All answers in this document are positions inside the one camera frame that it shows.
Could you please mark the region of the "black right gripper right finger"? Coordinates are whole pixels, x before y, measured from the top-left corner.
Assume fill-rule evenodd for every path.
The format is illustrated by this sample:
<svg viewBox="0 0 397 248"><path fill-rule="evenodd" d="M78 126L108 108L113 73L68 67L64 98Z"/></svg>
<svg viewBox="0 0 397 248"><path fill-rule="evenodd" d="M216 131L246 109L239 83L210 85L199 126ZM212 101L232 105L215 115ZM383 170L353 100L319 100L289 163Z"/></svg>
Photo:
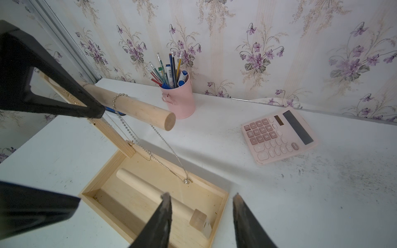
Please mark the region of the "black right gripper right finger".
<svg viewBox="0 0 397 248"><path fill-rule="evenodd" d="M233 221L238 248L277 248L239 193L233 197Z"/></svg>

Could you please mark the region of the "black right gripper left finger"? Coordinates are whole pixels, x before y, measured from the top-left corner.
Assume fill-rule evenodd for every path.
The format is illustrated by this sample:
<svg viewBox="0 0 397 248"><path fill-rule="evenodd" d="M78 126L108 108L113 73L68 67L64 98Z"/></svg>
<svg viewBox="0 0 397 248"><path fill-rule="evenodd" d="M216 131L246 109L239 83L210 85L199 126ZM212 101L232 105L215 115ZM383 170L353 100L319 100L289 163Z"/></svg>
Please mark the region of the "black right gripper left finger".
<svg viewBox="0 0 397 248"><path fill-rule="evenodd" d="M168 192L130 248L168 248L172 225L172 201Z"/></svg>

